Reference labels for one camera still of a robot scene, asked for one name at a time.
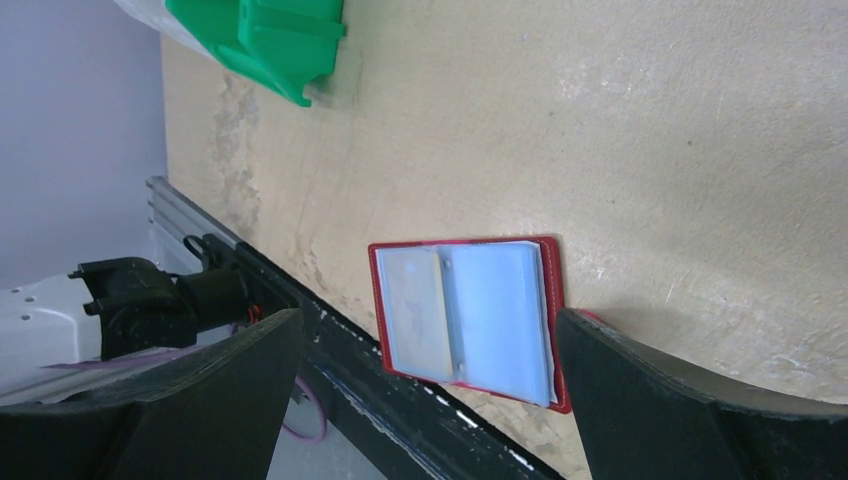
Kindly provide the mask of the red card holder wallet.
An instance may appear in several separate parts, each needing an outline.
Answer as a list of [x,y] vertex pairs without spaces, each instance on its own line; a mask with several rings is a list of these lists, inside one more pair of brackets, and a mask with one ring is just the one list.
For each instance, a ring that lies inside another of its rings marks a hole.
[[[429,247],[439,254],[455,378],[446,383],[392,368],[377,266],[380,249]],[[540,406],[561,414],[571,400],[554,335],[565,305],[553,235],[373,243],[368,247],[384,368]]]

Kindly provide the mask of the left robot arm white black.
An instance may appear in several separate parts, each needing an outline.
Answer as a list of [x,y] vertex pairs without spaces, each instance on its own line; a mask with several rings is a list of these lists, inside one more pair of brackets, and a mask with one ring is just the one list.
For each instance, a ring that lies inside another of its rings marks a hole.
[[58,390],[87,370],[135,370],[193,353],[207,331],[249,318],[239,273],[180,275],[138,257],[80,264],[75,271],[1,293],[1,402]]

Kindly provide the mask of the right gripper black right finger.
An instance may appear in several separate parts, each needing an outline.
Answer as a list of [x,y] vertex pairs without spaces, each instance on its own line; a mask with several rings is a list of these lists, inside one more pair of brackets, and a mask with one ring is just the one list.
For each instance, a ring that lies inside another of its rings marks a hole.
[[556,345],[596,479],[843,479],[847,409],[750,385],[565,308]]

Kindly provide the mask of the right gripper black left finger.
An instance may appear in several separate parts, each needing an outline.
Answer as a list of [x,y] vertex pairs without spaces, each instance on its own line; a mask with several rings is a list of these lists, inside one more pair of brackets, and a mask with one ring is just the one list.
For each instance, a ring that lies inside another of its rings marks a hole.
[[262,479],[297,374],[298,309],[55,403],[1,410],[5,479]]

